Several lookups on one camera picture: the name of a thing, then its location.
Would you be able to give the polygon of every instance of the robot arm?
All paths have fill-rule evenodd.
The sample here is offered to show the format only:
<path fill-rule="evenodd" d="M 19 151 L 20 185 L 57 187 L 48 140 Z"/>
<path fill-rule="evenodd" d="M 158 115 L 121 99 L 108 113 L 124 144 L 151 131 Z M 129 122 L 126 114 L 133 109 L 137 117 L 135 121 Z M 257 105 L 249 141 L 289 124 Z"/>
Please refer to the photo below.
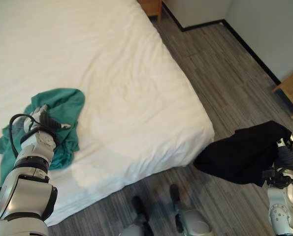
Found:
<path fill-rule="evenodd" d="M 0 190 L 0 236 L 48 236 L 44 220 L 53 212 L 58 194 L 47 176 L 58 144 L 55 129 L 69 125 L 48 118 L 46 109 L 36 109 L 34 121 L 24 122 L 22 150 Z"/>
<path fill-rule="evenodd" d="M 293 147 L 287 149 L 283 140 L 277 144 L 276 169 L 263 173 L 269 185 L 269 220 L 276 235 L 293 236 Z"/>

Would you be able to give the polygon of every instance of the striped carpet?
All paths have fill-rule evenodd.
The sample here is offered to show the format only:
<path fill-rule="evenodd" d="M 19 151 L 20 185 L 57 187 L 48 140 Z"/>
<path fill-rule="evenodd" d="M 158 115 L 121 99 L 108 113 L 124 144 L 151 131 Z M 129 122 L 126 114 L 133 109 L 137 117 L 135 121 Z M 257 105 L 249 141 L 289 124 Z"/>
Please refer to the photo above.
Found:
<path fill-rule="evenodd" d="M 215 140 L 235 129 L 270 119 L 293 132 L 291 111 L 271 90 L 275 84 L 222 25 L 181 32 L 163 14 L 153 21 L 164 44 L 183 69 L 215 129 Z M 53 236 L 117 236 L 135 218 L 130 199 L 139 195 L 150 213 L 156 236 L 177 236 L 169 186 L 210 221 L 216 236 L 273 236 L 267 219 L 266 187 L 237 185 L 196 170 L 192 165 L 147 177 L 50 228 Z"/>

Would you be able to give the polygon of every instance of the green towel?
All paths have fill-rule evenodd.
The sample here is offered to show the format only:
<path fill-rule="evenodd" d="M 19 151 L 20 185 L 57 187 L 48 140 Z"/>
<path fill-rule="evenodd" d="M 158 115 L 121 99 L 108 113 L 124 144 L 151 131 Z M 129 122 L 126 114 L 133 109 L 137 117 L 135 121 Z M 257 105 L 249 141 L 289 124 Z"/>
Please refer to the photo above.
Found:
<path fill-rule="evenodd" d="M 30 114 L 37 107 L 48 105 L 48 115 L 60 123 L 70 124 L 70 129 L 59 130 L 57 136 L 60 145 L 54 151 L 50 170 L 61 169 L 71 164 L 73 152 L 78 151 L 78 139 L 76 134 L 77 118 L 85 102 L 84 94 L 73 88 L 58 88 L 37 94 L 32 98 L 32 103 L 25 109 L 25 114 Z M 15 157 L 9 142 L 8 126 L 2 129 L 3 136 L 0 138 L 0 154 L 3 154 L 0 165 L 0 186 L 6 176 L 13 169 Z M 24 135 L 21 126 L 19 132 L 13 136 L 14 144 L 18 152 L 21 150 L 20 139 Z"/>

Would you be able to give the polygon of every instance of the white mattress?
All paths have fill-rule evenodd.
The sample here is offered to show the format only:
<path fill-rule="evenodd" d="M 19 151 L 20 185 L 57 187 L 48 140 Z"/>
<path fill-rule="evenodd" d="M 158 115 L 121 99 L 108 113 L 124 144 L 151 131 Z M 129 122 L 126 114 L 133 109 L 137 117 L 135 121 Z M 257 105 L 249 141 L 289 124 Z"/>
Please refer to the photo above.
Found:
<path fill-rule="evenodd" d="M 0 136 L 32 96 L 54 88 L 79 88 L 86 102 L 73 164 L 49 173 L 59 195 L 48 225 L 187 165 L 214 137 L 136 0 L 0 0 Z"/>

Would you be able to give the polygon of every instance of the black garment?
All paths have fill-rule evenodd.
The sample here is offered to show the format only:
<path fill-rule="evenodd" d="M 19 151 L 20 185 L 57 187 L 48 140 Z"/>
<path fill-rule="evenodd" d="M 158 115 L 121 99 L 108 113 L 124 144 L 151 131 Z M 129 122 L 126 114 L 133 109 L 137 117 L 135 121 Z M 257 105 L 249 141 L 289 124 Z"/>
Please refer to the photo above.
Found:
<path fill-rule="evenodd" d="M 274 121 L 239 129 L 231 137 L 207 146 L 195 159 L 194 166 L 234 183 L 262 186 L 262 172 L 278 157 L 276 141 L 283 138 L 286 142 L 291 134 Z"/>

